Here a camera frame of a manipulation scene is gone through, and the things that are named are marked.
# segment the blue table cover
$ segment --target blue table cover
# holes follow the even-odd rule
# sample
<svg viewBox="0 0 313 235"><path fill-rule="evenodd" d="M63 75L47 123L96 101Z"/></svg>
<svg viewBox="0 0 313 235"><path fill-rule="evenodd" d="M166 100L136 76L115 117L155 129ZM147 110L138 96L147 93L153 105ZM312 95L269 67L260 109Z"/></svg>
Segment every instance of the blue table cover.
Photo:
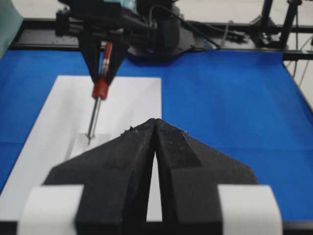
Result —
<svg viewBox="0 0 313 235"><path fill-rule="evenodd" d="M117 75L161 77L165 121L252 167L272 187L283 220L313 220L313 114L282 56L211 51L153 65L126 59ZM0 61L0 192L58 75L88 75L81 54L7 51Z"/></svg>

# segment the black foam block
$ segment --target black foam block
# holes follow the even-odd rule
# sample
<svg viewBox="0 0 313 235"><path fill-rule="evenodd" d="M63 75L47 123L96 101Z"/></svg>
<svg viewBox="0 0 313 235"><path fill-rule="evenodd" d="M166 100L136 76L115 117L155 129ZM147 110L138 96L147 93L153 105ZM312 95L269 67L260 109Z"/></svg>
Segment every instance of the black foam block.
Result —
<svg viewBox="0 0 313 235"><path fill-rule="evenodd" d="M217 185L257 184L252 170L160 119L156 135L163 222L183 234L221 234Z"/></svg>
<svg viewBox="0 0 313 235"><path fill-rule="evenodd" d="M83 184L76 215L82 234L133 234L146 221L155 120L54 167L45 185Z"/></svg>

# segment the red cap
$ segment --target red cap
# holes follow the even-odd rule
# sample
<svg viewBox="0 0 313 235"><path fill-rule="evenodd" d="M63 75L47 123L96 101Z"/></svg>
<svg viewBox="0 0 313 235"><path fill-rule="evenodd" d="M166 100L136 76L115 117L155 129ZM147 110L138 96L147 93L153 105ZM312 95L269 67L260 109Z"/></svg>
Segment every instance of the red cap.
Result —
<svg viewBox="0 0 313 235"><path fill-rule="evenodd" d="M100 77L99 80L94 84L92 97L98 98L101 97L102 100L105 100L108 95L109 86L104 78Z"/></svg>

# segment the vertical post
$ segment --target vertical post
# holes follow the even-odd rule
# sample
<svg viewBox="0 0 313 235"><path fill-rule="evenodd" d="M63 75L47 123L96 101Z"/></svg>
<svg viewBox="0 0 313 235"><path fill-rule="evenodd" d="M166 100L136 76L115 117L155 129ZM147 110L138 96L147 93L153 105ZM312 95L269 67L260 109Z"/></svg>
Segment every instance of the vertical post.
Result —
<svg viewBox="0 0 313 235"><path fill-rule="evenodd" d="M302 0L288 0L287 2L289 3L289 8L285 18L283 30L280 36L280 43L282 48L285 48L287 45L287 41L292 29L292 23L295 15L297 14L297 8L299 5L302 4Z"/></svg>
<svg viewBox="0 0 313 235"><path fill-rule="evenodd" d="M269 14L272 8L273 0L265 0L262 10L261 27L266 27L269 21Z"/></svg>

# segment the green object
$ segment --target green object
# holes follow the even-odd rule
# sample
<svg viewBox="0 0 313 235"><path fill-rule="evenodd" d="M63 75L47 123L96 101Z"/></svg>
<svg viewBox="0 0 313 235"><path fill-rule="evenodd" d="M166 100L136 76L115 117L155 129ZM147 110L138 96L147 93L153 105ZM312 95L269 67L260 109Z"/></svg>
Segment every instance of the green object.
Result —
<svg viewBox="0 0 313 235"><path fill-rule="evenodd" d="M134 13L136 12L136 0L104 0L106 2L120 2L122 7L130 9Z"/></svg>
<svg viewBox="0 0 313 235"><path fill-rule="evenodd" d="M0 59L19 31L23 17L11 0L0 0Z"/></svg>

